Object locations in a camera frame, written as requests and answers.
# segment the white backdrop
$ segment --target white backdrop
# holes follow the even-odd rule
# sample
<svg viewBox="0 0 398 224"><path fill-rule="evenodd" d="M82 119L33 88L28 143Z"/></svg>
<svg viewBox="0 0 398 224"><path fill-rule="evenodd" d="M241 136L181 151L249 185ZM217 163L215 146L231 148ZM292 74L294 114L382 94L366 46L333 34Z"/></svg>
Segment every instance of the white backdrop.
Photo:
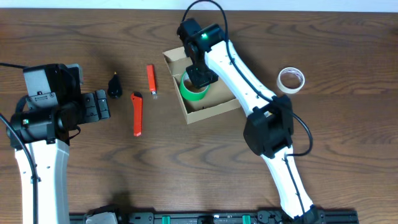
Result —
<svg viewBox="0 0 398 224"><path fill-rule="evenodd" d="M186 9L194 0L0 0L0 7ZM217 0L226 10L398 12L398 0ZM194 9L216 9L199 3Z"/></svg>

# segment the open box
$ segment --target open box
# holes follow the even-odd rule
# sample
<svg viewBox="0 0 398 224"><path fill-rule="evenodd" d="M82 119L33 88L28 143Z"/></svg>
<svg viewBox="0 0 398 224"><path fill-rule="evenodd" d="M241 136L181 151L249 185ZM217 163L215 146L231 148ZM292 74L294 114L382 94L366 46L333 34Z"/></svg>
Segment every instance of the open box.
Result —
<svg viewBox="0 0 398 224"><path fill-rule="evenodd" d="M182 98L179 88L181 77L185 69L192 65L192 61L185 55L184 47L163 52L163 56L172 75L177 98L187 124L241 107L239 101L220 78L217 82L210 84L202 100L188 101Z"/></svg>

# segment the wooden table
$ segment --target wooden table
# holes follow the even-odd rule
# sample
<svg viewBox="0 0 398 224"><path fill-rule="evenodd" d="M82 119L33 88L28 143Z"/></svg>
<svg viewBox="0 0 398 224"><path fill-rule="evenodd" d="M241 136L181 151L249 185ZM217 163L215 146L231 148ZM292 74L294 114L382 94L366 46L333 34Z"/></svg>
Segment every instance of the wooden table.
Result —
<svg viewBox="0 0 398 224"><path fill-rule="evenodd" d="M241 109L185 124L162 52L181 46L182 11L1 9L0 62L79 63L83 92L120 74L111 119L82 125L68 162L71 212L109 203L157 211L280 207L268 168L243 139ZM190 12L203 26L219 12ZM398 14L228 12L241 58L277 94L281 68L306 76L291 96L310 126L313 152L297 158L316 205L353 208L361 223L398 222ZM153 63L159 99L150 96ZM10 118L27 93L22 71L0 68L0 111ZM129 95L144 96L143 135L132 135ZM296 152L308 139L295 124ZM21 223L21 182L0 127L0 222Z"/></svg>

